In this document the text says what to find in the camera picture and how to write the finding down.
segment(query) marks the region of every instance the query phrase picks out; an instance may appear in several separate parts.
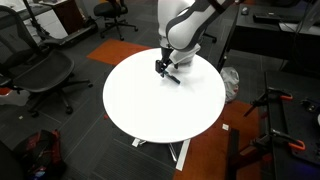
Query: office chair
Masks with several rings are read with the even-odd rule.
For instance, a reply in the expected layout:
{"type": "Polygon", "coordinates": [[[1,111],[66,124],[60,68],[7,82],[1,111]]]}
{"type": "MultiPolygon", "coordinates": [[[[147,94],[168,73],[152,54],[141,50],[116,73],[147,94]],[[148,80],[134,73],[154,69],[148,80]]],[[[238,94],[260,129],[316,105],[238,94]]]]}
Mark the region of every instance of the office chair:
{"type": "Polygon", "coordinates": [[[107,2],[95,6],[93,11],[95,16],[102,16],[105,20],[112,18],[114,21],[105,23],[105,29],[100,32],[101,38],[104,38],[104,33],[113,27],[117,28],[121,41],[123,41],[124,38],[122,37],[119,26],[133,27],[134,31],[138,31],[136,26],[128,24],[125,19],[120,21],[117,20],[117,17],[128,13],[128,8],[125,5],[124,0],[107,0],[107,2]]]}
{"type": "Polygon", "coordinates": [[[35,103],[28,110],[38,116],[37,107],[52,93],[58,93],[66,105],[66,113],[73,112],[62,88],[89,80],[69,82],[74,62],[63,53],[53,50],[44,53],[29,34],[19,14],[0,6],[0,87],[27,90],[35,103]]]}
{"type": "Polygon", "coordinates": [[[203,36],[211,38],[212,39],[212,43],[216,43],[217,42],[217,37],[212,36],[212,35],[210,35],[210,34],[208,34],[206,32],[203,33],[203,36]]]}

